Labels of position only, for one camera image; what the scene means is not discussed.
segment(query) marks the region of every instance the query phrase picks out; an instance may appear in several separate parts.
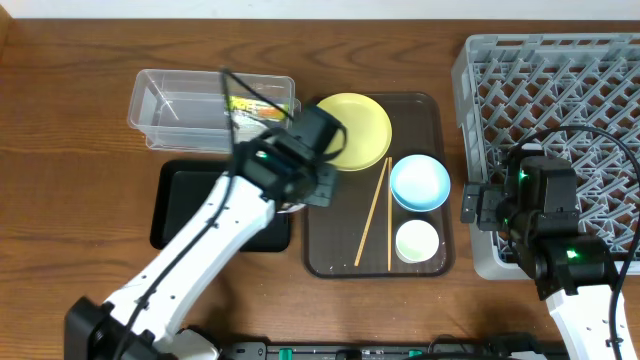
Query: black tray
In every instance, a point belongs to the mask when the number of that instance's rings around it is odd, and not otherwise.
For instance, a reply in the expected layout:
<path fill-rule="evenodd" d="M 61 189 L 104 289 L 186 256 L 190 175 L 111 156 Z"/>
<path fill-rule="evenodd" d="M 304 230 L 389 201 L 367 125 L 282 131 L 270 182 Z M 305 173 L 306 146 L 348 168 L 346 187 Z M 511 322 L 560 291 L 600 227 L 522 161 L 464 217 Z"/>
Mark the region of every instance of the black tray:
<path fill-rule="evenodd" d="M 156 206 L 151 223 L 151 245 L 164 248 L 198 211 L 211 192 L 226 163 L 202 160 L 171 160 L 160 170 Z M 251 238 L 240 251 L 279 252 L 289 246 L 288 214 L 276 214 L 271 223 Z"/>

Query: yellow plate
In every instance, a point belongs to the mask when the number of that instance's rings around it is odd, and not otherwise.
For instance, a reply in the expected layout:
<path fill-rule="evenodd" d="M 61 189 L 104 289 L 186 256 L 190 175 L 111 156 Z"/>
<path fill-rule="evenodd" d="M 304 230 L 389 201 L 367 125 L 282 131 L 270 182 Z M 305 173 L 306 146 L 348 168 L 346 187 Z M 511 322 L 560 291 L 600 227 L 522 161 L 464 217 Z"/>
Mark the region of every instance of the yellow plate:
<path fill-rule="evenodd" d="M 338 170 L 366 169 L 380 160 L 391 144 L 391 121 L 382 106 L 360 94 L 336 94 L 318 104 L 347 128 L 347 147 L 329 163 Z M 339 150 L 343 135 L 338 132 L 327 153 Z"/>

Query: green led light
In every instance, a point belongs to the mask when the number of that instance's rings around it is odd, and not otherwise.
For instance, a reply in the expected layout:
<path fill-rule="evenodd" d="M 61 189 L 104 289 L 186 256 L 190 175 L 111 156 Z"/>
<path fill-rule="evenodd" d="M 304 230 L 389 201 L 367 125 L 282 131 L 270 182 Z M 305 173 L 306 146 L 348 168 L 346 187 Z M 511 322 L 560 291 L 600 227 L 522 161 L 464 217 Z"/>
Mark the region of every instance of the green led light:
<path fill-rule="evenodd" d="M 575 258 L 579 258 L 580 255 L 578 255 L 578 253 L 575 252 L 575 250 L 567 250 L 567 257 L 569 259 L 575 259 Z"/>

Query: white wall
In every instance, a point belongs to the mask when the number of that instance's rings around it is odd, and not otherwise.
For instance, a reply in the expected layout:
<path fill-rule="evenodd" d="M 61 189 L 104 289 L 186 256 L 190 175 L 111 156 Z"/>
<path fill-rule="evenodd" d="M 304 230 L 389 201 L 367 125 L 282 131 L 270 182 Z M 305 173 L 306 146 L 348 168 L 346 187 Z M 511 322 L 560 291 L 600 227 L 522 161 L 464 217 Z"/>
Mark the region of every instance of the white wall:
<path fill-rule="evenodd" d="M 14 18 L 640 20 L 640 0 L 0 0 Z"/>

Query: green connector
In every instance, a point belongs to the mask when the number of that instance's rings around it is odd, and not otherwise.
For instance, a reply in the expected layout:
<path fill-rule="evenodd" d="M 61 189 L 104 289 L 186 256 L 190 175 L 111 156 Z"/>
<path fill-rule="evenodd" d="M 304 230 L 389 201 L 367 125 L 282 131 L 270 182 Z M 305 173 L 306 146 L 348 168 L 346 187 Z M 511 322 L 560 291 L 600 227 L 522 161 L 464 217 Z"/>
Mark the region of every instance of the green connector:
<path fill-rule="evenodd" d="M 292 360 L 293 359 L 293 350 L 291 350 L 291 349 L 280 349 L 280 353 L 278 354 L 278 358 L 280 360 Z"/>

